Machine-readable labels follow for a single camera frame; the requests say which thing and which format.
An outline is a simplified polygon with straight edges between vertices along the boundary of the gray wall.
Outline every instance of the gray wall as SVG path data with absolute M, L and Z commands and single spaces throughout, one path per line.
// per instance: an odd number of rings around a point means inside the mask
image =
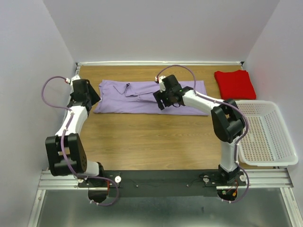
M 244 61 L 279 0 L 44 0 L 75 61 Z
M 51 76 L 70 77 L 75 66 L 41 0 L 2 1 L 0 18 L 0 226 L 24 227 L 47 167 L 44 140 L 63 114 L 41 101 L 41 87 Z M 46 97 L 66 104 L 68 86 L 57 82 Z
M 303 1 L 281 0 L 244 67 L 257 98 L 278 104 L 296 147 L 299 164 L 288 168 L 303 214 Z

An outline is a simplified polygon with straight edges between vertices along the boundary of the purple cable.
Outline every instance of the purple cable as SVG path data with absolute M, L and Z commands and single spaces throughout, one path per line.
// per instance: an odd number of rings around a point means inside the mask
M 233 106 L 233 105 L 231 105 L 231 104 L 229 104 L 229 103 L 225 103 L 225 102 L 221 102 L 221 101 L 212 99 L 212 98 L 210 98 L 210 97 L 204 97 L 204 96 L 200 95 L 199 93 L 197 93 L 197 92 L 196 92 L 196 77 L 195 77 L 195 75 L 194 75 L 194 72 L 193 72 L 192 70 L 190 70 L 189 68 L 185 67 L 185 66 L 182 66 L 182 65 L 170 65 L 170 66 L 168 66 L 168 67 L 162 69 L 162 70 L 158 73 L 157 78 L 159 77 L 159 75 L 160 75 L 164 70 L 166 70 L 166 69 L 168 69 L 168 68 L 170 68 L 170 67 L 174 67 L 174 66 L 182 67 L 182 68 L 188 70 L 188 71 L 191 73 L 191 75 L 192 75 L 193 78 L 194 78 L 194 93 L 195 93 L 196 96 L 198 96 L 198 97 L 200 97 L 200 98 L 203 98 L 203 99 L 205 99 L 205 100 L 207 100 L 207 101 L 213 102 L 213 103 L 218 103 L 218 104 L 221 104 L 221 105 L 226 105 L 226 106 L 228 106 L 228 107 L 234 109 L 235 111 L 237 111 L 237 112 L 243 117 L 243 119 L 244 119 L 244 121 L 245 121 L 246 130 L 245 130 L 245 132 L 244 132 L 244 133 L 236 140 L 236 142 L 235 142 L 234 156 L 233 156 L 233 157 L 234 157 L 234 161 L 235 161 L 237 167 L 239 167 L 239 168 L 243 171 L 243 173 L 246 175 L 246 178 L 247 178 L 247 187 L 246 187 L 244 193 L 242 194 L 242 196 L 240 196 L 237 200 L 234 200 L 234 201 L 224 200 L 224 201 L 230 202 L 230 203 L 239 202 L 239 201 L 240 201 L 241 199 L 243 199 L 244 196 L 247 194 L 248 189 L 249 189 L 249 187 L 250 187 L 250 179 L 249 179 L 249 177 L 248 177 L 248 174 L 247 174 L 247 172 L 245 171 L 245 169 L 243 169 L 243 168 L 239 165 L 239 162 L 237 161 L 238 143 L 239 143 L 240 140 L 241 140 L 244 136 L 246 136 L 246 134 L 248 133 L 248 129 L 249 129 L 249 122 L 248 122 L 248 119 L 246 118 L 246 116 L 245 116 L 237 107 L 235 107 L 235 106 Z
M 71 166 L 71 164 L 70 164 L 70 162 L 69 162 L 69 160 L 68 160 L 68 158 L 67 158 L 67 155 L 66 155 L 65 149 L 64 149 L 64 136 L 65 136 L 65 134 L 66 134 L 66 131 L 67 131 L 69 125 L 71 124 L 71 121 L 72 121 L 72 118 L 73 118 L 74 113 L 73 113 L 72 109 L 70 109 L 70 108 L 68 108 L 68 107 L 64 107 L 64 106 L 52 105 L 52 104 L 50 104 L 49 102 L 47 102 L 47 101 L 45 100 L 45 98 L 44 98 L 44 90 L 45 90 L 46 85 L 48 84 L 48 82 L 49 82 L 50 80 L 55 79 L 55 78 L 61 78 L 61 79 L 66 80 L 66 78 L 60 77 L 60 76 L 55 76 L 55 77 L 49 78 L 49 79 L 44 83 L 44 85 L 43 85 L 43 87 L 42 87 L 42 90 L 41 90 L 41 98 L 42 98 L 43 102 L 44 102 L 45 104 L 47 104 L 48 106 L 50 106 L 50 107 L 65 109 L 65 110 L 71 112 L 71 116 L 70 116 L 68 122 L 67 122 L 66 125 L 65 125 L 65 129 L 63 130 L 63 133 L 62 133 L 62 136 L 61 136 L 61 140 L 60 140 L 61 150 L 62 150 L 62 153 L 63 153 L 64 160 L 66 161 L 66 164 L 67 164 L 69 170 L 71 171 L 71 173 L 74 174 L 76 177 L 81 177 L 81 178 L 87 177 L 87 178 L 95 178 L 95 179 L 101 179 L 101 180 L 105 180 L 105 181 L 110 181 L 110 182 L 115 186 L 115 188 L 116 188 L 116 190 L 117 190 L 117 194 L 116 194 L 115 199 L 114 199 L 113 201 L 109 202 L 109 203 L 97 203 L 97 202 L 95 202 L 95 201 L 92 201 L 92 203 L 97 204 L 97 205 L 99 205 L 99 206 L 110 206 L 110 205 L 114 204 L 114 203 L 118 200 L 118 198 L 119 198 L 119 189 L 118 189 L 118 185 L 117 185 L 113 180 L 111 180 L 111 179 L 109 179 L 109 178 L 106 178 L 106 177 L 101 177 L 101 176 L 82 176 L 82 175 L 77 174 L 77 173 L 75 172 L 75 170 L 72 168 L 72 166 Z

